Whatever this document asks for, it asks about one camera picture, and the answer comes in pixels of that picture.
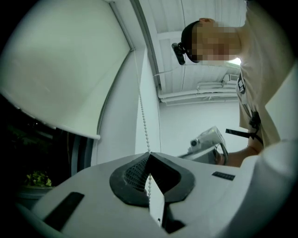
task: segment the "green leaves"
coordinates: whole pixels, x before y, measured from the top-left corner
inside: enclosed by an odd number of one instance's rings
[[[27,174],[27,179],[25,180],[25,185],[28,186],[40,186],[40,187],[51,187],[52,181],[49,179],[46,173],[41,171],[34,171],[33,174]]]

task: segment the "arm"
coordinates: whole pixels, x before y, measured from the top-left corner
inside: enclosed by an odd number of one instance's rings
[[[255,138],[252,139],[251,137],[248,139],[248,145],[245,149],[229,153],[229,160],[227,166],[233,166],[233,167],[240,167],[243,160],[246,157],[252,156],[252,155],[258,155],[263,150],[263,145]],[[217,165],[223,165],[224,164],[224,156],[222,154],[218,154],[216,158],[216,164]]]

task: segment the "beige shirt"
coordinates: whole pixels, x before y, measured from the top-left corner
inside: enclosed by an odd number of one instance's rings
[[[257,5],[247,6],[246,26],[250,31],[250,48],[240,65],[245,85],[247,104],[252,112],[257,111],[261,119],[258,135],[264,147],[280,140],[265,105],[283,83],[294,63],[294,55],[282,29]],[[255,132],[249,125],[251,116],[240,101],[240,127]]]

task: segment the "black strap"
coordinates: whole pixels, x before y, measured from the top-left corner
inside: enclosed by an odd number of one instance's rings
[[[226,129],[225,132],[228,134],[241,136],[241,137],[245,137],[245,138],[249,138],[249,137],[251,137],[253,139],[256,138],[259,142],[261,142],[262,145],[264,145],[262,139],[258,135],[256,135],[257,132],[247,133],[247,132],[239,132],[239,131],[235,131],[235,130],[231,130],[231,129]]]

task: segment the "white ceiling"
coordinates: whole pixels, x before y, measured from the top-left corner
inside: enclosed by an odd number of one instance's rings
[[[179,43],[185,26],[202,17],[213,18],[229,26],[242,26],[245,21],[244,0],[140,0],[152,38],[162,93],[196,89],[198,82],[220,82],[225,74],[239,74],[238,68],[211,66],[200,62],[179,66],[172,43]]]

